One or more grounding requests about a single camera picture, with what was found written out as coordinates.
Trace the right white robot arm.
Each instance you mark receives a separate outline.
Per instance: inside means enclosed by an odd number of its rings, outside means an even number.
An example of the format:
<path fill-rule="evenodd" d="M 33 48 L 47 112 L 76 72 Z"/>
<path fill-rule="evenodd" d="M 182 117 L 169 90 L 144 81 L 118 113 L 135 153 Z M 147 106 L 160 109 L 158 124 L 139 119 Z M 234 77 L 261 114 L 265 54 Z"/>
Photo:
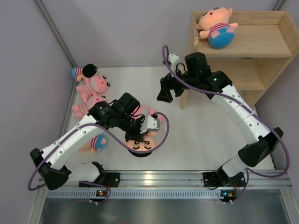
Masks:
<path fill-rule="evenodd" d="M 283 136 L 282 130 L 279 127 L 271 129 L 263 124 L 255 112 L 249 109 L 229 77 L 223 71 L 211 71 L 203 53 L 196 52 L 185 57 L 185 73 L 176 69 L 179 61 L 177 55 L 165 53 L 163 60 L 169 73 L 160 79 L 158 101 L 171 103 L 171 91 L 179 97 L 184 90 L 200 90 L 223 109 L 247 142 L 237 154 L 218 168 L 213 181 L 217 186 L 229 185 L 239 173 L 255 167 L 274 151 Z"/>

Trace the boy doll shelved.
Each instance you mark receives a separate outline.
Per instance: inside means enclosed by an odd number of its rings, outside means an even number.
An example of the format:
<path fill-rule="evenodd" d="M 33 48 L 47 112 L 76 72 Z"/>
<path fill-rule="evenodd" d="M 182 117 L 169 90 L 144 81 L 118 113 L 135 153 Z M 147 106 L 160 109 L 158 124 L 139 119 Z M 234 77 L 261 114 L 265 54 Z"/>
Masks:
<path fill-rule="evenodd" d="M 228 46 L 235 37 L 238 23 L 230 23 L 233 9 L 217 7 L 207 11 L 197 23 L 199 37 L 207 40 L 210 47 L 222 49 Z"/>
<path fill-rule="evenodd" d="M 129 140 L 129 141 L 125 141 L 124 144 L 135 151 L 146 152 L 144 154 L 139 154 L 129 150 L 129 152 L 133 156 L 139 158 L 147 157 L 151 155 L 151 152 L 149 152 L 149 150 L 152 150 L 157 146 L 157 142 L 154 139 L 155 135 L 156 135 L 155 132 L 149 132 L 144 136 L 144 142 L 139 142 L 137 140 Z"/>

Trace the boy doll back corner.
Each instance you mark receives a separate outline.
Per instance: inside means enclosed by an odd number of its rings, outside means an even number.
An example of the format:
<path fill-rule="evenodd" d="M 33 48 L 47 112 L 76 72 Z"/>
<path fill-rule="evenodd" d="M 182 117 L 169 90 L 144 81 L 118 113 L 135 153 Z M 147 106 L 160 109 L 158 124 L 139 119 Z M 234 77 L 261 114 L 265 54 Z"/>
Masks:
<path fill-rule="evenodd" d="M 98 74 L 98 68 L 90 63 L 84 67 L 75 67 L 71 70 L 71 76 L 77 81 L 88 80 Z"/>

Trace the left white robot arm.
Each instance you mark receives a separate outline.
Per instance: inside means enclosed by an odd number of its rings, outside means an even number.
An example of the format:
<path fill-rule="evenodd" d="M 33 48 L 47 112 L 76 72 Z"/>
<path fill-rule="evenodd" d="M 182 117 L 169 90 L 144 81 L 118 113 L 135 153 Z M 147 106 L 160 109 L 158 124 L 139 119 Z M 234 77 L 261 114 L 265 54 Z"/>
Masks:
<path fill-rule="evenodd" d="M 111 103 L 98 101 L 64 136 L 43 149 L 34 148 L 29 153 L 36 166 L 32 175 L 39 174 L 49 190 L 60 188 L 70 177 L 79 181 L 79 174 L 69 170 L 66 163 L 84 144 L 110 128 L 124 131 L 126 140 L 142 141 L 155 120 L 144 114 L 134 118 L 133 113 L 138 106 L 140 102 L 129 93 Z"/>

